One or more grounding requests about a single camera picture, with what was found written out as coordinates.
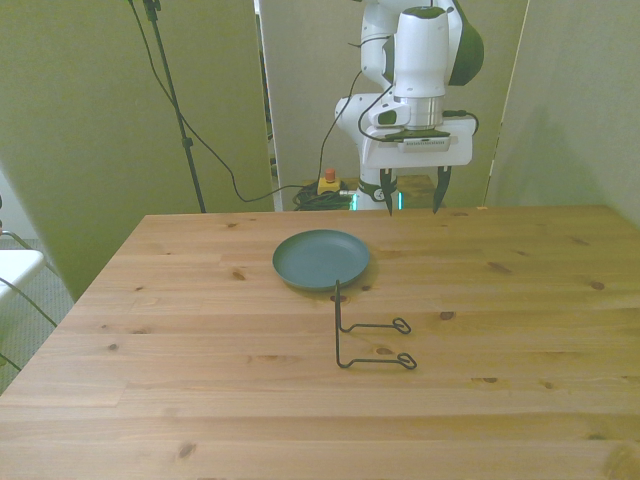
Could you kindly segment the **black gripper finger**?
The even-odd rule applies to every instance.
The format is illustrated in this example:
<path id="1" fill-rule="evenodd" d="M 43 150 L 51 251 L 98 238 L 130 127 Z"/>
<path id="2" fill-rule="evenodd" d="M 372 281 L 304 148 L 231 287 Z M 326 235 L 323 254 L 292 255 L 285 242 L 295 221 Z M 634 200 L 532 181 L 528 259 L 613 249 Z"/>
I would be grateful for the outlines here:
<path id="1" fill-rule="evenodd" d="M 452 169 L 449 166 L 439 166 L 437 169 L 437 185 L 433 195 L 432 211 L 434 214 L 440 209 L 448 190 Z"/>
<path id="2" fill-rule="evenodd" d="M 393 215 L 393 193 L 396 191 L 397 181 L 393 178 L 391 169 L 380 170 L 380 187 L 383 194 L 383 201 L 387 207 L 389 215 Z"/>

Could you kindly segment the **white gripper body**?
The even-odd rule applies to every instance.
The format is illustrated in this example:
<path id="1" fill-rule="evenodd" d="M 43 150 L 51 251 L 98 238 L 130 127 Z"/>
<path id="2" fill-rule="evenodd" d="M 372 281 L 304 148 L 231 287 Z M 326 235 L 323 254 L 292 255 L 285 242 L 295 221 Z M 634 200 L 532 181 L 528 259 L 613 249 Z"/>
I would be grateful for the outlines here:
<path id="1" fill-rule="evenodd" d="M 369 127 L 362 145 L 361 165 L 371 169 L 425 168 L 437 166 L 463 166 L 470 163 L 473 154 L 473 119 L 445 119 L 437 131 L 448 132 L 447 137 L 418 137 L 401 142 L 380 142 L 385 133 L 397 128 Z"/>

